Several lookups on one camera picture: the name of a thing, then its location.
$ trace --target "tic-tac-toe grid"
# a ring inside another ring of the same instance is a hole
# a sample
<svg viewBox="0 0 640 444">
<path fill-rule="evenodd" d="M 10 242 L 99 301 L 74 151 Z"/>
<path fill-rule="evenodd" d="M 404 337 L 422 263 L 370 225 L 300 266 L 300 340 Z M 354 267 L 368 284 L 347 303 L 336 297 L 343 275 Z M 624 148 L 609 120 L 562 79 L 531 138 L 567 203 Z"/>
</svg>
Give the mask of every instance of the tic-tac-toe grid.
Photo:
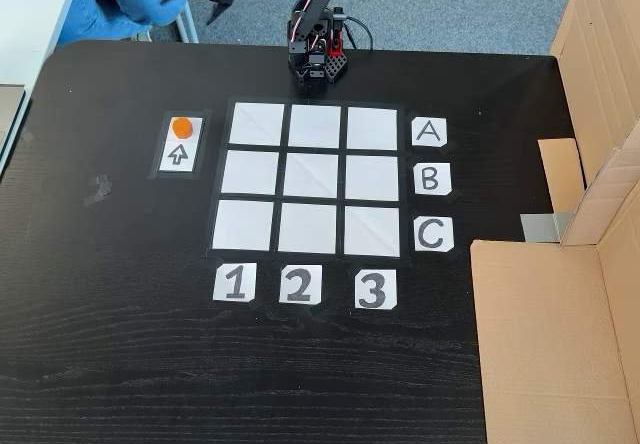
<svg viewBox="0 0 640 444">
<path fill-rule="evenodd" d="M 230 106 L 207 255 L 407 255 L 400 109 L 335 102 Z"/>
</svg>

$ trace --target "arrow symbol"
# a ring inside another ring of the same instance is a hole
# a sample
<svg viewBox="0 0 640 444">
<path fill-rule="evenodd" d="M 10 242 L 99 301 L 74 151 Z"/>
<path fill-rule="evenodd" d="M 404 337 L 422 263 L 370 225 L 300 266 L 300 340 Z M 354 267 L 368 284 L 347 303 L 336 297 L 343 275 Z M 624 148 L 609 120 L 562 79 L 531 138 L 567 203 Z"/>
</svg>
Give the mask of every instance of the arrow symbol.
<svg viewBox="0 0 640 444">
<path fill-rule="evenodd" d="M 182 147 L 182 144 L 180 144 L 173 151 L 171 151 L 171 154 L 169 154 L 167 157 L 173 157 L 174 166 L 179 166 L 182 159 L 189 159 L 189 156 L 187 155 L 187 151 L 184 150 L 184 147 Z"/>
</svg>

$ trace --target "white furniture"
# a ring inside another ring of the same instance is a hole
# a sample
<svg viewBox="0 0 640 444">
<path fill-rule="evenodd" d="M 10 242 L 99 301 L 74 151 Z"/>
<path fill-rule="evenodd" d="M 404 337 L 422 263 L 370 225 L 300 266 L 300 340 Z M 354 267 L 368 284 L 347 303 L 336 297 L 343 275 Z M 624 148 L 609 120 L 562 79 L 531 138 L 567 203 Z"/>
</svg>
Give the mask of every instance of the white furniture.
<svg viewBox="0 0 640 444">
<path fill-rule="evenodd" d="M 0 140 L 0 175 L 22 122 L 33 86 L 45 59 L 53 52 L 71 0 L 0 0 L 0 84 L 23 85 L 25 98 L 11 129 L 4 129 L 6 143 Z M 191 10 L 184 11 L 177 24 L 183 42 L 198 42 Z"/>
</svg>

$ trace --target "person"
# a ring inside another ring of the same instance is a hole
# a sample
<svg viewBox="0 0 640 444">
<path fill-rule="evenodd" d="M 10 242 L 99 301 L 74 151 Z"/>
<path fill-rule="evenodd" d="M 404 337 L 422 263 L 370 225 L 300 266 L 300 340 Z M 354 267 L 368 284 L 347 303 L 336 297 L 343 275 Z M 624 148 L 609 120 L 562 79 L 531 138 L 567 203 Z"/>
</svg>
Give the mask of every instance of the person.
<svg viewBox="0 0 640 444">
<path fill-rule="evenodd" d="M 178 17 L 185 0 L 72 0 L 58 44 L 78 39 L 123 39 L 164 26 Z"/>
</svg>

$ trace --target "gray carpet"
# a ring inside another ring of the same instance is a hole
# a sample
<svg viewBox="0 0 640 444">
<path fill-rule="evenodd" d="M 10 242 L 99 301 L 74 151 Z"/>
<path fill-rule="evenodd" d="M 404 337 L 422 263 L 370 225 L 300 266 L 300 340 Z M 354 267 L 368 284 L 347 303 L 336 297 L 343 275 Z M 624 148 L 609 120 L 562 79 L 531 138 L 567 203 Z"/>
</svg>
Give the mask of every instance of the gray carpet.
<svg viewBox="0 0 640 444">
<path fill-rule="evenodd" d="M 332 6 L 364 21 L 377 49 L 546 54 L 566 0 L 333 0 Z M 191 1 L 201 42 L 284 42 L 295 0 L 236 0 L 205 27 L 210 4 Z M 360 46 L 366 34 L 352 26 Z M 156 29 L 155 40 L 175 39 Z"/>
</svg>

